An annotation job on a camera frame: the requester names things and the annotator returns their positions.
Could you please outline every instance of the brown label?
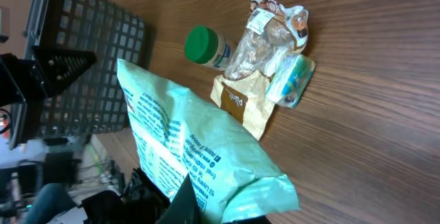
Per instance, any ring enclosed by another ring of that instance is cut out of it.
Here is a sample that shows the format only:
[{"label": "brown label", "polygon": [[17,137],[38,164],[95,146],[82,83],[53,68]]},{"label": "brown label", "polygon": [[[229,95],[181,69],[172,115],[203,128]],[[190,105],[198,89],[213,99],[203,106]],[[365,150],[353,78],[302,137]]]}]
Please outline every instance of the brown label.
[{"label": "brown label", "polygon": [[223,91],[221,92],[221,106],[223,110],[227,111],[233,118],[243,124],[243,115],[245,113],[246,103],[248,97],[239,91],[227,86],[224,82]]}]

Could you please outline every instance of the light green plastic bag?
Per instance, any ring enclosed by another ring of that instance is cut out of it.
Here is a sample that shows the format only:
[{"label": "light green plastic bag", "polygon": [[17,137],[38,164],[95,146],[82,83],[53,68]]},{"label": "light green plastic bag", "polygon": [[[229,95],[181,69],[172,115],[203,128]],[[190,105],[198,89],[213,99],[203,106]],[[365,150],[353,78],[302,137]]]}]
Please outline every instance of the light green plastic bag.
[{"label": "light green plastic bag", "polygon": [[287,175],[228,113],[122,59],[118,80],[141,169],[170,200],[189,173],[203,223],[299,208]]}]

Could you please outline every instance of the jar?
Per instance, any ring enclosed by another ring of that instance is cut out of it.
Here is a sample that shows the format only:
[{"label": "jar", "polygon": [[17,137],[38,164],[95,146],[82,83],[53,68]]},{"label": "jar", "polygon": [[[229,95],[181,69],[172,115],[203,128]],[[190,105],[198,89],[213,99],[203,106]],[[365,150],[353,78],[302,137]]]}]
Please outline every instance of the jar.
[{"label": "jar", "polygon": [[185,56],[194,63],[224,71],[235,47],[229,39],[214,30],[198,25],[186,38]]}]

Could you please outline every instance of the white label sticker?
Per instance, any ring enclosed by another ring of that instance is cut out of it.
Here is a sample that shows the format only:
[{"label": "white label sticker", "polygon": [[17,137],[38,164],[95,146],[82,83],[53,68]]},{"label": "white label sticker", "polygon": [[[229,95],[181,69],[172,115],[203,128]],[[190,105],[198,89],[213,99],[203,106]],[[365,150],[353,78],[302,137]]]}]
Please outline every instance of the white label sticker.
[{"label": "white label sticker", "polygon": [[266,24],[275,16],[269,11],[261,8],[257,8],[252,13],[246,28],[251,29],[257,34],[261,35],[264,32],[264,27]]}]

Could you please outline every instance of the blue and green package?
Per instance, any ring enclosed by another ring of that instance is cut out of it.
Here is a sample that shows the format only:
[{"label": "blue and green package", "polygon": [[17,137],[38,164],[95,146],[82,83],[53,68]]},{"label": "blue and green package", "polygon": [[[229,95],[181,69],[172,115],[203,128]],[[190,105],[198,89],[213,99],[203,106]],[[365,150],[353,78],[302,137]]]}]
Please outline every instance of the blue and green package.
[{"label": "blue and green package", "polygon": [[315,66],[306,56],[286,54],[266,91],[266,98],[281,107],[296,107]]},{"label": "blue and green package", "polygon": [[122,59],[118,80],[141,169],[171,201],[190,175],[203,224],[299,208],[289,177],[229,113]]}]

